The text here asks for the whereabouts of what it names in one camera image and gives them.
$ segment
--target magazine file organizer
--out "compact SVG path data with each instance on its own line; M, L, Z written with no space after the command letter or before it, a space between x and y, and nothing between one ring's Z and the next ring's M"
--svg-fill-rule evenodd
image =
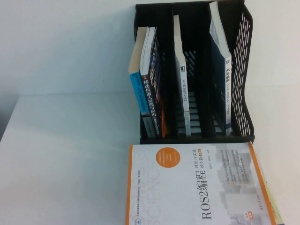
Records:
M172 143L244 143L254 141L254 127L245 102L245 83L250 53L253 20L244 0L220 1L218 4L227 44L232 55L232 129L230 136L216 134L213 117L209 107L208 90L201 87L208 85L208 53L204 46L210 44L205 34L209 32L211 1L141 4L136 5L134 32L141 26L157 27L157 38L163 53L163 71L161 76L165 102L165 119L170 135L164 139L148 139L141 118L140 144ZM176 121L176 68L174 52L173 15L180 15L181 38L184 52L195 54L195 70L188 76L188 89L196 94L198 114L202 133L184 137L178 135Z

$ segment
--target black book spine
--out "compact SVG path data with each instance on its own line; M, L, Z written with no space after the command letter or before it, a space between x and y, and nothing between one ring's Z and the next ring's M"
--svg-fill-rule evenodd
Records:
M145 91L147 104L149 107L150 115L153 121L154 130L157 138L161 138L161 125L158 118L158 111L156 105L156 95L155 91L151 85L150 75L142 76L142 84Z

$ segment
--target blue book spine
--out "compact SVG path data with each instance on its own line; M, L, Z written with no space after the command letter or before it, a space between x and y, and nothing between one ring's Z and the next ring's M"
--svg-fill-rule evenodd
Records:
M131 79L133 89L135 90L135 96L136 96L137 102L139 104L141 114L142 115L150 114L149 108L147 105L147 101L146 101L145 92L144 92L142 81L141 81L140 72L131 74L130 79Z
M130 79L131 79L133 89L135 91L135 96L136 96L137 102L140 107L142 120L144 122L148 138L155 138L156 137L155 130L154 130L152 118L150 115L149 107L147 104L145 91L144 91L143 84L141 81L140 72L131 74Z

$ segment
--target book spine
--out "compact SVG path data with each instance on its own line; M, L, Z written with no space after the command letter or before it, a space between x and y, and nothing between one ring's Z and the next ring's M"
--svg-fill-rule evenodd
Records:
M154 131L154 126L153 126L153 122L151 120L149 107L147 105L147 100L146 100L145 92L143 89L140 72L131 74L130 79L131 79L133 89L135 91L135 96L136 96L137 102L140 107L142 119L143 119L143 122L144 122L144 125L146 128L148 138L155 138L156 135L155 135L155 131Z
M225 112L226 112L226 135L231 130L231 56L225 58Z
M186 128L186 135L191 136L191 118L189 113L189 102L188 102L188 79L186 72L186 64L180 64L180 81L181 81L181 90L182 90L182 103L183 103L183 116Z
M159 123L157 106L156 106L156 95L154 90L152 89L151 79L149 75L142 76L142 85L146 94L146 100L149 107L150 115L152 118L152 122L154 125L154 131L157 138L161 138L161 126Z

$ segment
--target white wall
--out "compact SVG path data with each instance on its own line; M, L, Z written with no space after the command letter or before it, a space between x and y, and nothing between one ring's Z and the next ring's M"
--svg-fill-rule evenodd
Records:
M0 1L0 134L18 95L131 90L134 5L182 0ZM246 0L247 85L300 84L296 0Z

